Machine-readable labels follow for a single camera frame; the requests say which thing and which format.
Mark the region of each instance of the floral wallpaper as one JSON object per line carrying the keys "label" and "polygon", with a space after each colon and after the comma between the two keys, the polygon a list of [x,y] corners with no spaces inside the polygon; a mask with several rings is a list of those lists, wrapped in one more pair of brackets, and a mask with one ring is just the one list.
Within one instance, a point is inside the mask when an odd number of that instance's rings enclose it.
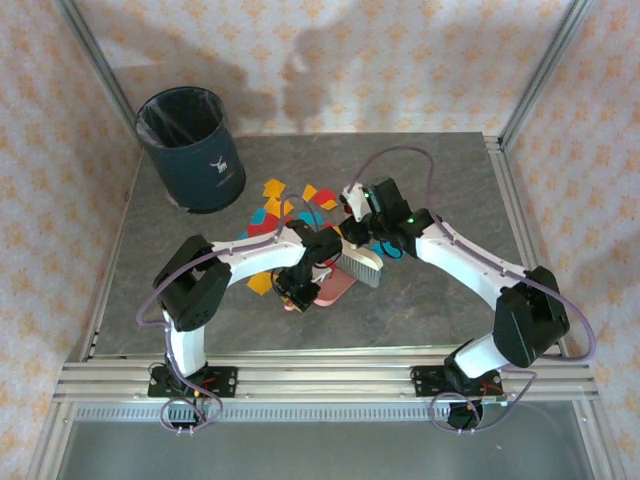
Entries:
{"label": "floral wallpaper", "polygon": [[27,472],[138,148],[50,0],[0,2],[0,478]]}
{"label": "floral wallpaper", "polygon": [[[590,318],[629,478],[640,471],[640,8],[592,7],[509,154],[541,258]],[[575,341],[584,338],[574,329]]]}
{"label": "floral wallpaper", "polygon": [[134,109],[218,93],[235,133],[498,135],[570,0],[76,0]]}

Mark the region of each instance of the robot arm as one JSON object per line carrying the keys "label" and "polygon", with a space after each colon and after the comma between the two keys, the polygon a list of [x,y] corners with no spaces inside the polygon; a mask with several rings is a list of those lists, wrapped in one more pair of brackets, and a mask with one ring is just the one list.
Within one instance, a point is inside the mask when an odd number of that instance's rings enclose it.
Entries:
{"label": "robot arm", "polygon": [[171,325],[170,342],[175,364],[183,376],[194,375],[206,365],[204,329],[215,315],[226,289],[259,272],[283,268],[275,279],[279,294],[298,310],[306,310],[317,297],[317,282],[329,272],[316,264],[326,262],[342,250],[333,228],[313,231],[305,222],[293,220],[282,233],[234,242],[208,243],[201,235],[190,237],[154,281],[157,287],[180,266],[205,253],[223,252],[178,277],[159,296],[165,319]]}
{"label": "robot arm", "polygon": [[368,186],[355,184],[350,191],[343,191],[341,201],[351,214],[340,225],[347,241],[358,246],[372,238],[389,241],[395,248],[444,270],[495,311],[493,331],[462,345],[447,359],[445,373],[456,388],[508,364],[529,366],[568,331],[567,315],[560,302],[505,275],[506,271],[513,272],[558,291],[550,271],[543,267],[525,271],[474,245],[442,222],[456,241],[503,270],[489,268],[452,242],[427,210],[411,211],[392,179]]}

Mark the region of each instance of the trash can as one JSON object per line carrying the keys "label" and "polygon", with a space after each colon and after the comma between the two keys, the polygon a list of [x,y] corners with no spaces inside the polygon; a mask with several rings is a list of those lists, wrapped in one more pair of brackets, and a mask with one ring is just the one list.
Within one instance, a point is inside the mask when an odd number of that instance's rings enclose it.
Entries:
{"label": "trash can", "polygon": [[242,193],[245,171],[215,93],[198,87],[158,93],[138,112],[136,133],[179,207],[211,213]]}

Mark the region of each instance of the mounting plate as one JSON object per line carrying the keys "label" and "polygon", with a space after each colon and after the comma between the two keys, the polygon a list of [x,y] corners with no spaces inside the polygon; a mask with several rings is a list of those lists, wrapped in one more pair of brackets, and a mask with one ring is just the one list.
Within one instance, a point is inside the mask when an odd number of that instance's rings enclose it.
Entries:
{"label": "mounting plate", "polygon": [[[198,370],[198,378],[189,378],[193,383],[220,398],[233,398],[238,384],[238,369],[236,367],[206,366]],[[176,381],[166,365],[157,365],[151,369],[151,379],[147,395],[150,398],[194,397],[193,389],[183,386]]]}
{"label": "mounting plate", "polygon": [[[444,376],[444,366],[416,366],[411,369],[411,382],[416,389],[416,397],[434,397],[439,393],[455,391]],[[502,396],[502,379],[497,370],[471,380],[462,393],[468,397]]]}

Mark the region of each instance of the brush bristles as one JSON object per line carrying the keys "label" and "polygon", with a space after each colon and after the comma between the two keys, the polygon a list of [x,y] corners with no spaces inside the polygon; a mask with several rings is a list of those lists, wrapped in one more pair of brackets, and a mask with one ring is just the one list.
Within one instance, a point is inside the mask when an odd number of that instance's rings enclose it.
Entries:
{"label": "brush bristles", "polygon": [[380,285],[382,270],[371,268],[347,255],[342,255],[338,260],[338,266],[344,273],[351,275],[356,280],[376,288]]}

